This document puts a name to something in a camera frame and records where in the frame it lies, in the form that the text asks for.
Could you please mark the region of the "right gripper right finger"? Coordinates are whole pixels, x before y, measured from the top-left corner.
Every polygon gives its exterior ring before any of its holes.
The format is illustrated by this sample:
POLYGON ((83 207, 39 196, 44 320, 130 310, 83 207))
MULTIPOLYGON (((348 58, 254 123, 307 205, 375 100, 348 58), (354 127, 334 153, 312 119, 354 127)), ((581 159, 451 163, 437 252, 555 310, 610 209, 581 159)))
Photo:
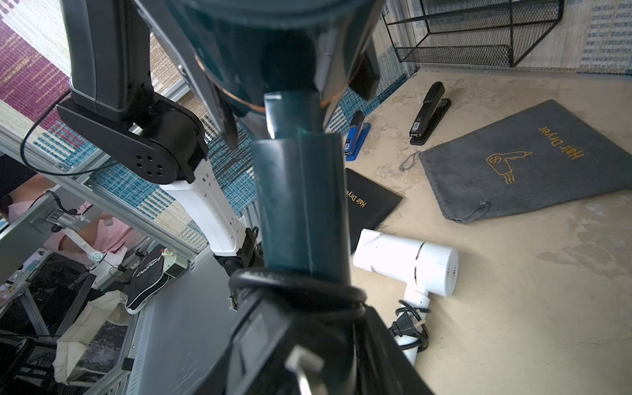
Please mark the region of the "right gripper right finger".
POLYGON ((380 64, 375 50, 375 43, 368 39, 356 62, 349 87, 363 100, 373 100, 380 83, 380 64))

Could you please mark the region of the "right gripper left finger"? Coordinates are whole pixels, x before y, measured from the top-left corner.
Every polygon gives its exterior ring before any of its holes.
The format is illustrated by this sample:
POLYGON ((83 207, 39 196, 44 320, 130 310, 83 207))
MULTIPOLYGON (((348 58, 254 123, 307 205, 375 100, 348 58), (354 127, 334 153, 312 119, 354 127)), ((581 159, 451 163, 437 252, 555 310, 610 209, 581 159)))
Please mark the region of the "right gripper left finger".
POLYGON ((166 54, 179 70, 191 91, 201 100, 207 115, 228 148, 239 147, 238 128, 232 110, 222 99, 196 57, 194 47, 163 1, 138 0, 138 12, 150 31, 156 36, 166 54))

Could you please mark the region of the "grey hair dryer bag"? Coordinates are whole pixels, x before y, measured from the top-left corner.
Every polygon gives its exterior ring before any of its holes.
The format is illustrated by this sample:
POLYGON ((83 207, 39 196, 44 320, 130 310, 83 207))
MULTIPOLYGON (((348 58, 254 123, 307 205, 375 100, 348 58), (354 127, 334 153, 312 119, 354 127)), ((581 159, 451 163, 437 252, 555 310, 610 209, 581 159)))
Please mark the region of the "grey hair dryer bag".
POLYGON ((444 218, 508 217, 631 187, 631 154, 554 100, 416 151, 444 218))

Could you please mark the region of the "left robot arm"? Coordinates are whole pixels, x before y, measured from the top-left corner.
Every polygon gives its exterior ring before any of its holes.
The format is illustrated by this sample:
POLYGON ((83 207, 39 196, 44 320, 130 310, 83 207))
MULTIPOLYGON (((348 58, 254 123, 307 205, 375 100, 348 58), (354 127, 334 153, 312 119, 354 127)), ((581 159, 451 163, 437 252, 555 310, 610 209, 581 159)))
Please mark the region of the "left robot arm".
POLYGON ((71 95, 58 107, 62 121, 175 198, 228 274, 262 266, 255 233, 238 220, 213 173, 202 121, 152 85, 156 36, 227 145, 237 148, 233 113, 166 3, 64 1, 61 8, 72 69, 71 95))

